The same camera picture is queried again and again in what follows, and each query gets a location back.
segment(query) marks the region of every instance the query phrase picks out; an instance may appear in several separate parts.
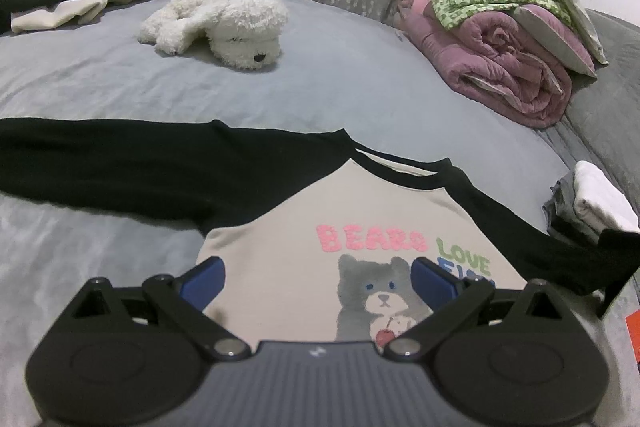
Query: blue gripper pad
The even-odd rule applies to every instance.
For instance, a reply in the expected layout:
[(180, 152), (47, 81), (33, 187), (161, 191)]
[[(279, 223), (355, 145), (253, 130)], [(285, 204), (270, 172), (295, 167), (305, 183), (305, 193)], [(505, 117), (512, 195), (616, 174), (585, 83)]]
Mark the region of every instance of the blue gripper pad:
[(436, 312), (464, 289), (464, 283), (425, 257), (411, 265), (411, 286), (432, 311)]
[(225, 263), (220, 257), (209, 257), (175, 280), (180, 297), (199, 311), (225, 287)]

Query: bed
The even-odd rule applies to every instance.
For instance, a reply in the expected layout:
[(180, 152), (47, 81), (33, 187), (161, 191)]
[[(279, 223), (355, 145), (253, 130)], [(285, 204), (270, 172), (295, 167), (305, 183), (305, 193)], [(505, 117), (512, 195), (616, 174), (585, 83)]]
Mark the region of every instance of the bed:
[[(450, 90), (401, 32), (310, 0), (283, 0), (290, 22), (282, 57), (268, 70), (242, 73), (216, 62), (205, 44), (182, 57), (139, 44), (140, 22), (167, 1), (111, 9), (89, 26), (0, 36), (0, 118), (218, 118), (299, 132), (345, 127), (376, 150), (423, 161), (448, 156), (474, 185), (545, 230), (542, 204), (575, 156), (555, 152), (552, 134)], [(0, 424), (37, 423), (24, 385), (26, 360), (86, 279), (137, 285), (155, 273), (178, 274), (193, 266), (201, 243), (188, 223), (0, 195)], [(623, 326), (639, 308), (632, 281), (602, 323), (584, 300), (567, 298), (611, 369), (599, 425), (633, 427), (640, 375)]]

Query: black sleeve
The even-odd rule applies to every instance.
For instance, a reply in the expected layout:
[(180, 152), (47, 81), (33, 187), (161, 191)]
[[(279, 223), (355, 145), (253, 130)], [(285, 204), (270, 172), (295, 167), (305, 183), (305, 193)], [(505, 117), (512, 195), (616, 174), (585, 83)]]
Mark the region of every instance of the black sleeve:
[(241, 225), (342, 165), (332, 134), (134, 120), (0, 120), (0, 190), (76, 208)]
[(578, 295), (604, 290), (608, 306), (640, 267), (640, 234), (605, 230), (597, 247), (568, 245), (492, 200), (462, 171), (459, 176), (447, 191), (524, 279), (547, 279)]

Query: orange tag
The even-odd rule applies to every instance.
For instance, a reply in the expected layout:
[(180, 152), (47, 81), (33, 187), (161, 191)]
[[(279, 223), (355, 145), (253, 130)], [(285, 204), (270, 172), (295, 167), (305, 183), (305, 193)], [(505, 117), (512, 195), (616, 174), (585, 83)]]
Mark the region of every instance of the orange tag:
[(631, 345), (634, 346), (636, 362), (640, 363), (640, 310), (626, 318), (626, 327), (631, 337)]

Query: white cloth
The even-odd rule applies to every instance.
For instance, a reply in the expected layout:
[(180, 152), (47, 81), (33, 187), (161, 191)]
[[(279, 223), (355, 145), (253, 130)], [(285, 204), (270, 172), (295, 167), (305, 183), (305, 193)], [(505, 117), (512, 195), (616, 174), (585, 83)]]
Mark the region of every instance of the white cloth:
[(94, 20), (108, 2), (128, 4), (133, 0), (68, 0), (52, 7), (41, 6), (20, 13), (11, 14), (11, 30), (14, 33), (34, 30), (50, 30), (62, 26), (74, 17), (83, 25)]
[(638, 216), (624, 195), (594, 164), (579, 161), (574, 169), (575, 214), (596, 233), (604, 229), (638, 232)]

